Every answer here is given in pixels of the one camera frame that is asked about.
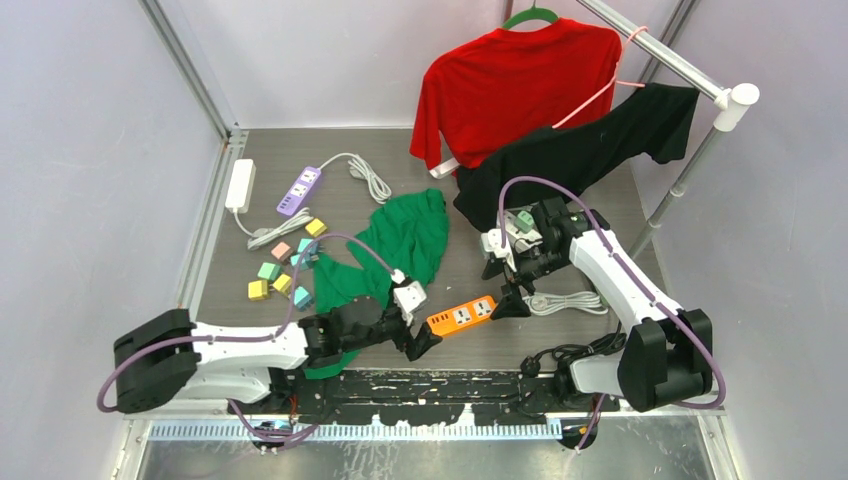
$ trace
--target metal pole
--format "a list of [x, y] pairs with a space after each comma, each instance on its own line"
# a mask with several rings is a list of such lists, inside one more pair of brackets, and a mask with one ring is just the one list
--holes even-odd
[[692, 159], [689, 160], [689, 163], [687, 163], [683, 171], [680, 172], [680, 175], [677, 177], [677, 180], [675, 180], [674, 185], [672, 185], [665, 194], [665, 197], [657, 206], [656, 210], [654, 210], [654, 213], [652, 213], [650, 218], [648, 218], [648, 222], [645, 224], [645, 227], [641, 232], [639, 232], [639, 236], [636, 237], [636, 241], [627, 252], [630, 255], [630, 258], [635, 259], [640, 253], [642, 253], [642, 250], [645, 249], [645, 246], [654, 237], [654, 233], [660, 229], [660, 226], [662, 226], [662, 218], [665, 215], [666, 210], [668, 210], [668, 207], [670, 207], [675, 200], [686, 193], [686, 186], [689, 177], [701, 163], [704, 156], [706, 156], [710, 147], [715, 144], [716, 139], [720, 138], [723, 133], [724, 132], [720, 130], [716, 130], [715, 127], [712, 127], [709, 133], [707, 133], [707, 136], [704, 137], [701, 144], [698, 145], [698, 149], [695, 150], [695, 153], [692, 155]]
[[[663, 45], [674, 46], [675, 42], [677, 42], [677, 37], [680, 36], [683, 27], [686, 25], [686, 21], [689, 20], [689, 16], [692, 15], [692, 12], [700, 2], [701, 0], [680, 0], [677, 2], [674, 12], [672, 12], [668, 23], [665, 24], [665, 28], [659, 36], [659, 41]], [[642, 70], [642, 74], [639, 75], [639, 83], [648, 83], [653, 80], [659, 69], [660, 61], [651, 57], [645, 65], [645, 69]]]
[[506, 23], [512, 17], [512, 4], [515, 3], [515, 0], [506, 0], [504, 2], [504, 18], [501, 24]]
[[168, 52], [170, 52], [171, 57], [174, 59], [174, 63], [177, 64], [177, 68], [179, 68], [180, 72], [183, 74], [189, 88], [192, 93], [194, 93], [194, 96], [197, 98], [197, 101], [200, 103], [203, 111], [206, 112], [206, 116], [209, 117], [209, 121], [212, 122], [212, 126], [215, 127], [218, 135], [220, 135], [222, 139], [229, 138], [230, 127], [226, 125], [223, 117], [221, 116], [221, 112], [215, 105], [215, 101], [212, 100], [212, 97], [206, 90], [206, 86], [203, 84], [200, 74], [197, 73], [197, 69], [194, 67], [194, 64], [192, 63], [191, 58], [189, 57], [182, 42], [180, 42], [177, 32], [168, 20], [168, 16], [162, 9], [162, 5], [159, 3], [159, 0], [139, 0], [139, 4], [141, 4], [142, 8], [144, 8], [145, 13], [147, 13], [147, 16], [150, 18], [150, 23], [153, 24], [156, 32], [159, 33], [159, 37], [162, 39], [162, 42], [165, 44]]
[[[607, 24], [622, 35], [629, 36], [631, 33], [635, 32], [637, 28], [639, 28], [622, 14], [613, 10], [600, 0], [577, 1], [589, 11], [600, 17], [603, 21], [607, 22]], [[676, 73], [681, 78], [689, 82], [693, 87], [700, 90], [704, 95], [709, 97], [710, 100], [715, 100], [723, 95], [725, 90], [724, 87], [708, 77], [704, 72], [695, 68], [694, 65], [686, 61], [686, 59], [675, 53], [672, 49], [663, 45], [656, 38], [643, 32], [633, 39], [633, 43], [639, 45], [642, 50], [648, 52], [648, 54], [659, 60], [672, 72]]]

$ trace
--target power cord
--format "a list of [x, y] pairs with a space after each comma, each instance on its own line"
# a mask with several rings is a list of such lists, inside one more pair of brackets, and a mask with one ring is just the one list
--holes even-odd
[[606, 315], [609, 308], [601, 302], [601, 296], [595, 292], [577, 292], [571, 295], [554, 295], [536, 292], [523, 297], [533, 315], [550, 315], [566, 308], [573, 308], [592, 315]]
[[362, 157], [355, 153], [339, 153], [334, 155], [332, 158], [321, 164], [318, 167], [318, 170], [323, 171], [324, 167], [332, 163], [335, 159], [341, 157], [350, 157], [347, 161], [347, 164], [350, 166], [350, 175], [353, 178], [357, 178], [359, 180], [364, 180], [365, 183], [368, 184], [368, 193], [371, 194], [371, 198], [374, 199], [375, 202], [383, 205], [386, 201], [392, 197], [392, 189], [389, 188], [389, 185], [374, 172], [374, 169], [371, 168], [371, 165], [365, 161]]
[[248, 237], [247, 240], [247, 249], [248, 250], [256, 250], [259, 247], [267, 245], [274, 240], [282, 237], [283, 235], [287, 235], [299, 228], [302, 228], [307, 223], [311, 222], [315, 219], [312, 215], [309, 214], [309, 208], [302, 208], [299, 212], [292, 215], [291, 218], [283, 222], [277, 228], [260, 228], [254, 232], [244, 228], [244, 225], [241, 223], [241, 219], [239, 219], [238, 212], [233, 211], [233, 217], [236, 219], [236, 223], [238, 224], [241, 231], [246, 233]]
[[627, 335], [621, 333], [621, 322], [615, 327], [615, 332], [608, 333], [589, 345], [577, 345], [566, 343], [553, 348], [546, 348], [536, 355], [528, 356], [521, 362], [519, 367], [521, 374], [526, 377], [536, 377], [542, 370], [542, 357], [550, 354], [557, 366], [563, 361], [571, 363], [574, 360], [592, 355], [610, 355], [624, 348]]

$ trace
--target power socket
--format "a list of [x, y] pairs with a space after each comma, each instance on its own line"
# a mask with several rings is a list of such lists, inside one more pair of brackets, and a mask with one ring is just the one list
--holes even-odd
[[489, 314], [492, 313], [492, 309], [492, 304], [486, 299], [474, 302], [474, 314], [477, 315], [478, 318], [489, 316]]
[[494, 309], [495, 300], [491, 295], [486, 295], [430, 315], [427, 324], [434, 334], [447, 337], [488, 322]]
[[453, 319], [456, 320], [457, 325], [463, 325], [471, 321], [471, 313], [468, 308], [458, 308], [453, 311]]
[[291, 217], [297, 213], [312, 196], [312, 192], [318, 187], [320, 180], [321, 170], [314, 167], [304, 168], [289, 191], [280, 200], [280, 204], [277, 205], [277, 212], [284, 217]]
[[230, 186], [224, 207], [231, 212], [247, 213], [250, 207], [250, 195], [253, 193], [253, 179], [256, 177], [256, 165], [249, 158], [240, 158], [233, 164]]

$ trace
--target white wall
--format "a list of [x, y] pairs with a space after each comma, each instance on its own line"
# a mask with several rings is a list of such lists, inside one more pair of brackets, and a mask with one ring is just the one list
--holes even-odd
[[174, 306], [220, 140], [137, 2], [2, 2], [0, 65], [0, 477], [107, 478], [112, 342]]
[[[713, 319], [751, 478], [848, 467], [845, 18], [836, 0], [701, 2], [677, 48], [725, 85], [762, 92], [657, 239], [666, 283]], [[715, 112], [701, 109], [692, 147]], [[646, 211], [680, 168], [636, 163]]]
[[[410, 126], [433, 60], [496, 28], [504, 8], [499, 0], [171, 2], [202, 49], [193, 56], [211, 65], [246, 128]], [[659, 35], [676, 1], [609, 4]], [[573, 0], [538, 5], [600, 23]], [[645, 59], [634, 47], [622, 77], [635, 79]]]

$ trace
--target green cloth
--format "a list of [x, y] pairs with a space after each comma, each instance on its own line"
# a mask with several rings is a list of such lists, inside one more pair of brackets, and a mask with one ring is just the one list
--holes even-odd
[[[442, 192], [428, 189], [402, 195], [386, 202], [373, 215], [367, 230], [356, 235], [373, 248], [392, 268], [427, 286], [439, 270], [448, 245], [448, 215]], [[319, 255], [315, 270], [315, 310], [325, 313], [359, 295], [371, 295], [385, 307], [389, 303], [392, 280], [386, 270], [359, 245], [348, 249], [362, 268], [336, 262]], [[358, 352], [345, 354], [329, 367], [307, 369], [307, 378], [337, 375]]]

